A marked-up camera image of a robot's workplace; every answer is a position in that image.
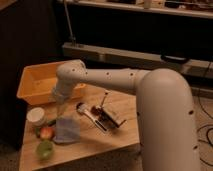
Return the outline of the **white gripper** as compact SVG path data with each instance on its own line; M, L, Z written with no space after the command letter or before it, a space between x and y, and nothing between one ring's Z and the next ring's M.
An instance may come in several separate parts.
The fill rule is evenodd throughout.
M56 103L56 115L60 117L64 114L66 108L68 107L69 97L61 94L56 88L52 89L51 94Z

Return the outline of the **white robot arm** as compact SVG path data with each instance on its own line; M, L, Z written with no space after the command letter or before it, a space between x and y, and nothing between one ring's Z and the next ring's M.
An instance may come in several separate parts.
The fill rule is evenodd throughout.
M79 83L136 97L143 171L200 171L196 118L191 88L171 69L88 69L70 60L56 70L52 90L65 102Z

